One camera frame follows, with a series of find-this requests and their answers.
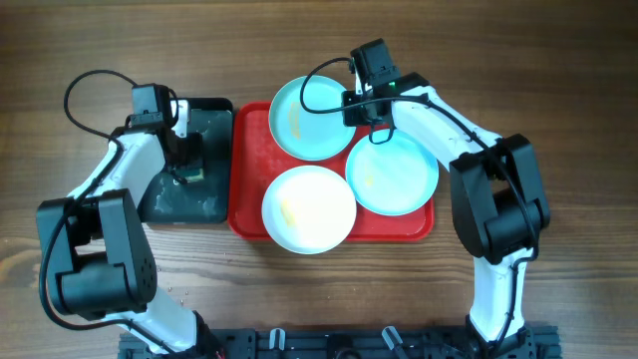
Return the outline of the white plate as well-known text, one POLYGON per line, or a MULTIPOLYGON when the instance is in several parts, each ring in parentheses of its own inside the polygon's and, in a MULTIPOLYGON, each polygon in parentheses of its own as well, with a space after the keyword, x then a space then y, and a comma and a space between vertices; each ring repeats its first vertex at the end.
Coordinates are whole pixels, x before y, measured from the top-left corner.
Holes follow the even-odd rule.
POLYGON ((349 235, 356 216, 357 203, 346 181, 318 166, 300 166, 279 175, 261 205, 269 236, 298 254, 333 249, 349 235))

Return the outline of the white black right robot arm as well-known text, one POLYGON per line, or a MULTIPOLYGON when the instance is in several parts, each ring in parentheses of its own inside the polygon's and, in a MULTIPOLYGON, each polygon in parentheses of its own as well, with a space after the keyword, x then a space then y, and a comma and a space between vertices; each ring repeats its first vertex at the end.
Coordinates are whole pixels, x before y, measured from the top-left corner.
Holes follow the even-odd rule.
POLYGON ((550 210, 535 152, 522 135, 502 137, 446 104, 412 73, 342 95, 349 126, 370 110, 422 145, 450 174, 453 224, 475 264, 469 327, 486 355, 513 348, 524 327, 525 271, 539 253, 550 210))

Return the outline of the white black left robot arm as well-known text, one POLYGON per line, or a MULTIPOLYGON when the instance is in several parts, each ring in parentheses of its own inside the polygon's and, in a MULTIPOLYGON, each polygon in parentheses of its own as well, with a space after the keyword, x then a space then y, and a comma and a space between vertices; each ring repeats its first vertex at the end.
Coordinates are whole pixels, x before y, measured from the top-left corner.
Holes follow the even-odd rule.
POLYGON ((120 326, 162 358, 220 358, 201 316, 159 289, 138 206, 153 179, 201 154, 201 136, 170 128, 115 129, 108 152, 67 196, 42 202, 38 278, 45 314, 60 327, 120 326))

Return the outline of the green yellow scrub sponge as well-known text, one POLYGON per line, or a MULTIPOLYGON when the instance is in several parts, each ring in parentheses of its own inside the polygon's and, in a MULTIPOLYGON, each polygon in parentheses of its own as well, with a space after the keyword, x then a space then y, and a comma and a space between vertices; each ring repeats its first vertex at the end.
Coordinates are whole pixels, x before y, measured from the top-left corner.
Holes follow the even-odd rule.
POLYGON ((183 170, 181 176, 187 182, 201 181, 204 178, 203 168, 183 170))

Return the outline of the light blue plate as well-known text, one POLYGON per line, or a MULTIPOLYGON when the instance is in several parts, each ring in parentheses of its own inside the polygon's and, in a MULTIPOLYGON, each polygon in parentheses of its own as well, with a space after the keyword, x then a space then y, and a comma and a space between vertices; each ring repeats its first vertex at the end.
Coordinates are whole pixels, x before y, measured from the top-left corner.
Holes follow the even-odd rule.
MULTIPOLYGON (((304 77, 284 85, 270 105, 270 133, 280 149, 293 158, 319 162, 331 159, 351 143, 354 127, 344 125, 342 113, 311 114, 300 102, 304 77)), ((337 81, 313 76, 304 89, 304 104, 311 109, 327 110, 341 106, 345 88, 337 81)))
POLYGON ((439 176, 434 155, 398 130, 362 138, 345 165, 345 179, 358 204, 384 216, 409 214, 425 205, 439 176))

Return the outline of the light blue plate top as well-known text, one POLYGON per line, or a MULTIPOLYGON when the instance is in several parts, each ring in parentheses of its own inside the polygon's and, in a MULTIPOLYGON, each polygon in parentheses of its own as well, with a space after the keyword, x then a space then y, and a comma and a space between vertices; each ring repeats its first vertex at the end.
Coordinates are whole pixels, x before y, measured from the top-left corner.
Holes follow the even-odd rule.
MULTIPOLYGON (((304 77, 284 85, 270 105, 270 133, 280 149, 293 158, 319 162, 331 159, 351 143, 354 127, 344 125, 342 113, 311 114, 300 102, 304 77)), ((341 106, 345 88, 337 81, 313 76, 304 89, 304 104, 311 109, 327 110, 341 106)))

